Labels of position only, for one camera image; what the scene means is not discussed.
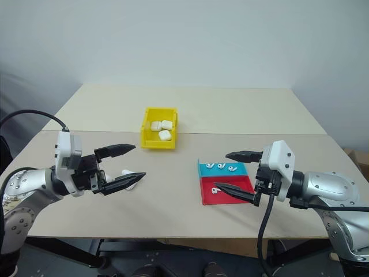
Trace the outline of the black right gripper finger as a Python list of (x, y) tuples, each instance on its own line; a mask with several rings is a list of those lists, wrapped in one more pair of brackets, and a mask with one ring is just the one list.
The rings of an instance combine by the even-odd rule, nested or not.
[(232, 196), (233, 198), (243, 200), (243, 201), (247, 201), (247, 202), (253, 204), (254, 206), (259, 206), (259, 202), (255, 201), (256, 200), (256, 194), (255, 193), (247, 192), (245, 190), (242, 190), (240, 187), (238, 187), (236, 185), (231, 185), (231, 184), (228, 184), (228, 183), (215, 182), (214, 184), (215, 184), (216, 188), (218, 188), (222, 192)]
[(241, 163), (259, 163), (263, 152), (257, 151), (238, 151), (226, 154), (226, 158)]

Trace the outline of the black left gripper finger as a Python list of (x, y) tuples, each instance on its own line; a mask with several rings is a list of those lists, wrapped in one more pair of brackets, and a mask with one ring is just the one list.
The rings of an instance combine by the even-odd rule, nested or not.
[(117, 177), (109, 183), (100, 185), (97, 192), (102, 193), (104, 196), (106, 196), (121, 190), (125, 190), (131, 187), (132, 185), (135, 185), (144, 176), (146, 176), (146, 172), (130, 173)]
[(135, 149), (135, 145), (131, 144), (114, 144), (106, 147), (101, 147), (94, 150), (96, 159), (114, 158), (124, 155), (129, 151)]

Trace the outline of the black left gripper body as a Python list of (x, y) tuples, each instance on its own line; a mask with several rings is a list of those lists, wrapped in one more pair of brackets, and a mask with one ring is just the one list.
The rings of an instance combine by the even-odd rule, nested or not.
[(78, 169), (71, 177), (78, 190), (90, 190), (94, 194), (100, 193), (106, 184), (105, 172), (100, 169), (95, 155), (82, 157)]

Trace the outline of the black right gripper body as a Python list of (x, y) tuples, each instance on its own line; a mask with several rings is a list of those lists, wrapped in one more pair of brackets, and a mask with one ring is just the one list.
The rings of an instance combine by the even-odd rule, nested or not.
[(254, 205), (258, 207), (263, 194), (269, 196), (271, 194), (274, 196), (279, 194), (281, 188), (281, 174), (277, 170), (271, 170), (270, 168), (259, 164), (255, 178)]

